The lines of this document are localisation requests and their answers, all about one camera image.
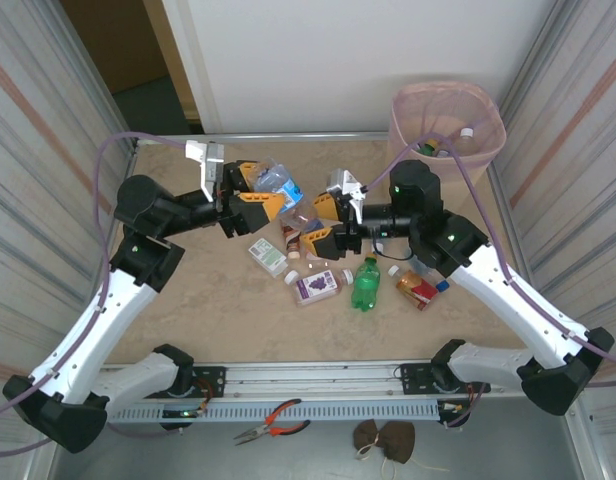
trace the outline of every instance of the pink mesh trash bin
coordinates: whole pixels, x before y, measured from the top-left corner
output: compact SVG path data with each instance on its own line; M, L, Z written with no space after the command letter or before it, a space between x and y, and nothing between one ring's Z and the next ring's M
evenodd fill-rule
M476 183L506 142L506 130L495 103L481 87L471 83L408 85L393 99L387 161L425 133L437 132L455 141L464 127L473 129L479 147L474 155L461 158ZM425 162L439 176L446 208L461 207L469 192L452 157L428 157L411 150L406 158Z

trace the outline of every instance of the pliers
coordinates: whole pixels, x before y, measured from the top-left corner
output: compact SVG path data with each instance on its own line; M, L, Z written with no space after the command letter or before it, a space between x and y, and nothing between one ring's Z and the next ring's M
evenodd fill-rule
M310 420L305 420L303 423L289 428L279 428L272 426L273 422L281 412L283 412L288 407L292 407L293 405L298 405L300 403L300 398L293 398L292 400L288 400L287 402L282 403L277 408L275 408L270 415L266 417L266 420L264 420L263 425L251 428L250 430L246 430L244 433L237 435L234 440L237 440L238 438L243 438L243 440L237 443L237 445L252 442L253 440L257 440L259 437L267 433L269 433L273 437L276 437L277 435L294 435L295 433L301 432L304 428L310 425Z

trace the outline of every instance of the beige tabletop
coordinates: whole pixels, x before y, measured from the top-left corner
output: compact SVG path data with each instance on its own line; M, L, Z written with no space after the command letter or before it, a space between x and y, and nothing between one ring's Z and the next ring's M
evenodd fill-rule
M386 149L384 142L369 141L226 146L226 161L267 156L286 165L313 198L324 190L328 173L336 167L350 169L363 183L371 181L385 166ZM169 147L142 147L135 173L150 175L173 194L199 188L198 164ZM507 244L487 176L477 186ZM368 203L382 197L383 192L373 191ZM470 202L457 213L483 228ZM109 363L138 361L162 343L183 349L197 362L420 359L431 357L452 338L490 347L522 345L486 306L456 285L426 311L416 310L386 273L395 262L383 258L374 310L362 313L350 307L352 287L335 298L297 307L283 281L272 278L247 252L262 237L283 249L276 221L253 235L232 239L226 239L219 226L172 237L186 253L163 291L125 333ZM387 243L387 253L396 256L405 248L405 239ZM363 256L349 252L334 265L354 270L362 261Z

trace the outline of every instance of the black wire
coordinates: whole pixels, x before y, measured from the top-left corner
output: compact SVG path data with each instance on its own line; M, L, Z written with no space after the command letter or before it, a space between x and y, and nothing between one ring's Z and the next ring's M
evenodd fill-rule
M384 255L377 248L377 237L375 237L375 231L373 230L370 235L371 235L371 238L372 238L372 249L373 249L373 252L376 253L377 255L379 255L380 257L389 258L390 260L395 260L396 262L407 262L408 260L410 260L412 257L415 256L415 252L413 252L412 249L410 249L410 255L408 257L406 257L406 258L397 258L397 257L391 257L390 255Z

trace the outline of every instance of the bottle cap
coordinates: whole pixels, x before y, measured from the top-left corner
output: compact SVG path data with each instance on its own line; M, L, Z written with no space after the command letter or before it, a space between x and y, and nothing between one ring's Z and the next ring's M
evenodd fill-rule
M391 277L394 277L395 273L397 273L397 270L399 270L399 266L393 265L392 267L388 269L388 275L390 275Z
M437 285L435 285L435 288L437 289L439 293L445 292L446 290L448 290L448 287L450 287L450 285L448 284L446 280L442 280Z
M344 278L346 279L347 285L352 285L352 282L355 281L355 277L352 275L352 272L348 268L344 268Z
M286 285L290 285L292 282L297 281L298 278L299 278L299 272L297 272L297 270L291 270L288 273L288 275L285 276L284 283Z

